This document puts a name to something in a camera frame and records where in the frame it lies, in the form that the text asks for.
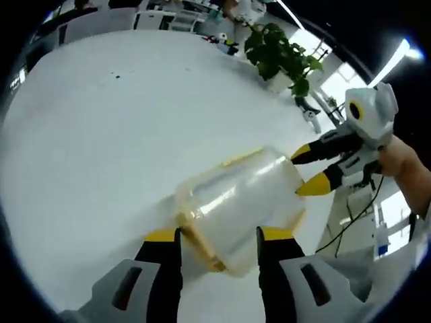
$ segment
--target wire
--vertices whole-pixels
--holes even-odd
[[[362,210],[362,212],[361,213],[359,213],[344,229],[342,229],[341,231],[340,231],[340,233],[339,234],[337,234],[336,236],[335,236],[335,238],[333,238],[330,242],[328,242],[327,244],[325,244],[322,248],[319,248],[319,249],[317,249],[316,250],[316,253],[317,252],[320,252],[320,251],[322,251],[323,249],[325,249],[325,248],[327,248],[328,246],[330,246],[336,239],[338,239],[343,233],[344,233],[344,231],[345,230],[347,230],[353,223],[355,223],[356,222],[356,220],[358,220],[359,218],[360,218],[360,216],[363,214],[363,213],[365,213],[366,212],[366,210],[374,203],[374,201],[376,200],[376,197],[377,197],[377,195],[378,195],[378,192],[380,192],[380,188],[382,187],[382,183],[383,183],[383,178],[384,177],[382,177],[382,179],[381,179],[381,181],[380,181],[380,184],[378,185],[378,188],[377,188],[377,191],[376,191],[376,194],[375,194],[375,196],[372,198],[372,200],[371,200],[371,202],[369,202],[369,204],[365,207],[365,209],[363,209]]]

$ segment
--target chair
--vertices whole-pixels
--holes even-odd
[[[64,44],[107,32],[132,30],[135,16],[135,8],[120,8],[103,9],[76,18],[67,24]]]
[[[138,13],[136,29],[160,29],[163,19],[163,12],[145,12]]]
[[[199,12],[181,10],[175,15],[175,18],[169,24],[169,30],[192,32],[199,16]]]

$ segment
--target plant pot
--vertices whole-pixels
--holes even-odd
[[[292,80],[283,71],[267,81],[267,89],[273,93],[280,94],[293,84]]]

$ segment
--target clear plastic jar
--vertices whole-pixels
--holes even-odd
[[[288,157],[264,147],[178,186],[176,221],[209,270],[241,277],[257,265],[258,226],[293,230],[304,216],[302,184]]]

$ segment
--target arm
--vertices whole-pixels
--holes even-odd
[[[416,152],[394,136],[380,152],[379,162],[383,175],[394,177],[410,209],[425,219],[431,201],[431,172]]]
[[[238,3],[235,0],[225,0],[223,5],[223,13],[231,22],[236,22],[236,18],[232,13],[232,9],[234,9]]]

